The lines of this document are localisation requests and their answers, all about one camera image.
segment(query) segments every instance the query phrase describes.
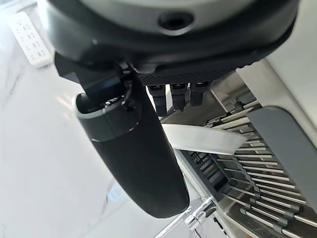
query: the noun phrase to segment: circular hole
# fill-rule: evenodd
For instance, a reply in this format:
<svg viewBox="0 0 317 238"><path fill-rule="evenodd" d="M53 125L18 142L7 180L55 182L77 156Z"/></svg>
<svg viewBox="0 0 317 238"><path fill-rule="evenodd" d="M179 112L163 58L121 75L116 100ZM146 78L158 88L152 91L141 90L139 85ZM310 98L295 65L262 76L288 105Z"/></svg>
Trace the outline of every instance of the circular hole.
<svg viewBox="0 0 317 238"><path fill-rule="evenodd" d="M177 31L181 30L191 23L194 17L192 14L185 12L164 13L158 19L158 24L165 30Z"/></svg>

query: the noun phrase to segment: black plastic tab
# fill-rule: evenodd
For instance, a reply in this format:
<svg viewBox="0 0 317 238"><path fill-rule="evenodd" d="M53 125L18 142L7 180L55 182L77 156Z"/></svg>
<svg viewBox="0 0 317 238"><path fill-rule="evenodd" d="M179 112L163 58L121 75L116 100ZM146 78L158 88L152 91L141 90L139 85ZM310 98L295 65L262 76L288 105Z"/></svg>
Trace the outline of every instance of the black plastic tab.
<svg viewBox="0 0 317 238"><path fill-rule="evenodd" d="M187 92L188 83L172 84L170 91L172 93L173 107L175 110L184 110L186 106L185 93Z"/></svg>
<svg viewBox="0 0 317 238"><path fill-rule="evenodd" d="M199 82L190 84L190 105L200 106L203 103L203 95L210 88L211 82Z"/></svg>
<svg viewBox="0 0 317 238"><path fill-rule="evenodd" d="M165 85L148 86L149 93L153 96L157 115L164 117L167 115Z"/></svg>

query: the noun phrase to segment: white tray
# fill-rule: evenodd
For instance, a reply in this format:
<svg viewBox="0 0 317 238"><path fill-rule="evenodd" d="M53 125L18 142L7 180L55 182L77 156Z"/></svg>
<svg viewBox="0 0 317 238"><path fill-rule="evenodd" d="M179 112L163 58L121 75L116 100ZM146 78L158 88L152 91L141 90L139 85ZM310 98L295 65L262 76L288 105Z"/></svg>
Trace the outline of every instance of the white tray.
<svg viewBox="0 0 317 238"><path fill-rule="evenodd" d="M233 155L246 142L241 134L214 128L162 124L173 149Z"/></svg>

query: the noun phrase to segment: gray plastic panel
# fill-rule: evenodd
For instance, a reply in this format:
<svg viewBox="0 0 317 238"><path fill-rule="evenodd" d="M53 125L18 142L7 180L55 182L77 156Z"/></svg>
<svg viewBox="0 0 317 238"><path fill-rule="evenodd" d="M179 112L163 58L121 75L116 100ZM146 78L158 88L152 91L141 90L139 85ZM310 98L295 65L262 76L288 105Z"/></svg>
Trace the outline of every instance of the gray plastic panel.
<svg viewBox="0 0 317 238"><path fill-rule="evenodd" d="M287 111L264 107L247 114L309 205L317 212L317 149Z"/></svg>

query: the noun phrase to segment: metal rack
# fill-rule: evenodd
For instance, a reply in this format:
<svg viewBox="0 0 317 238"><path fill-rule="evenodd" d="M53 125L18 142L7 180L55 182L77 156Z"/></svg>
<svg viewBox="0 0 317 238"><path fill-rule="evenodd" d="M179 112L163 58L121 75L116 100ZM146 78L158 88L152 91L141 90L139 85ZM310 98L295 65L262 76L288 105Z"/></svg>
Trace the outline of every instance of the metal rack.
<svg viewBox="0 0 317 238"><path fill-rule="evenodd" d="M317 214L246 117L248 112L260 107L255 101L242 111L233 111L206 124L206 127L248 137L248 141L233 156L213 157L216 163L221 163L230 180L231 190L222 195L224 200L233 203L224 210L227 216L242 226L247 227L247 222L249 225L252 222L264 225L273 237L316 237ZM235 217L237 211L251 219L246 222L240 215Z"/></svg>

